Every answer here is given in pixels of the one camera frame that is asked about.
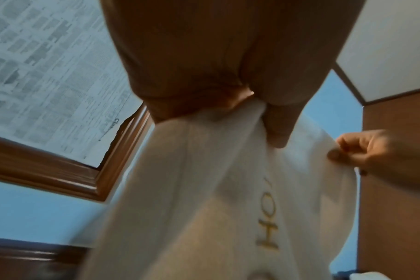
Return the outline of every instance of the skin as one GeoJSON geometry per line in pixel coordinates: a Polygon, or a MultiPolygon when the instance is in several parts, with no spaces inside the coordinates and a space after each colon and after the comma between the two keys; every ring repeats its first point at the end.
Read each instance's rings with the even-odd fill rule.
{"type": "Polygon", "coordinates": [[[420,147],[385,130],[346,133],[327,157],[390,184],[420,192],[420,147]]]}
{"type": "Polygon", "coordinates": [[[264,100],[284,147],[364,0],[101,0],[133,92],[156,123],[264,100]]]}

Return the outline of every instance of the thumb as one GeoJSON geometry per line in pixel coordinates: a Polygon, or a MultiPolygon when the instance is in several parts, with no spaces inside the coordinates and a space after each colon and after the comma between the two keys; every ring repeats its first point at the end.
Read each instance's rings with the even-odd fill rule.
{"type": "Polygon", "coordinates": [[[365,168],[367,155],[364,153],[345,153],[340,149],[333,149],[327,153],[327,158],[343,165],[365,168]]]}

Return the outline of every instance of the towel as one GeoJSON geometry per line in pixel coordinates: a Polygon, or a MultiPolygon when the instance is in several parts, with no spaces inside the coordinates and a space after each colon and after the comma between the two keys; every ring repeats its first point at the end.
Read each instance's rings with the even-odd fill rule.
{"type": "Polygon", "coordinates": [[[267,144],[265,104],[158,124],[80,275],[82,280],[331,280],[351,230],[352,168],[302,115],[267,144]]]}

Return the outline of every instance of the wooden picture frame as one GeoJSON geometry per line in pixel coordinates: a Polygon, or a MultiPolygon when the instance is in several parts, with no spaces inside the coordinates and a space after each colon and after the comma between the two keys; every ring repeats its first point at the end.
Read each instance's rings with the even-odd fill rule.
{"type": "Polygon", "coordinates": [[[0,181],[105,201],[147,134],[149,119],[143,104],[121,125],[98,168],[0,138],[0,181]]]}

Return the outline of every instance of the blue wall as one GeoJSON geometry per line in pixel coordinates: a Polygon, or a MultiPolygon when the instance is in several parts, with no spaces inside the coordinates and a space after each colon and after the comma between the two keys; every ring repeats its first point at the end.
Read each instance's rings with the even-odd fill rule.
{"type": "MultiPolygon", "coordinates": [[[[334,72],[304,112],[333,138],[361,130],[362,107],[334,72]]],[[[89,246],[107,208],[106,203],[0,182],[0,238],[89,246]]],[[[355,269],[356,251],[357,220],[331,271],[355,269]]]]}
{"type": "MultiPolygon", "coordinates": [[[[345,132],[362,130],[362,106],[334,71],[330,71],[324,84],[304,108],[304,113],[334,139],[345,132]]],[[[341,253],[330,265],[333,273],[356,269],[358,207],[359,203],[352,232],[341,253]]]]}

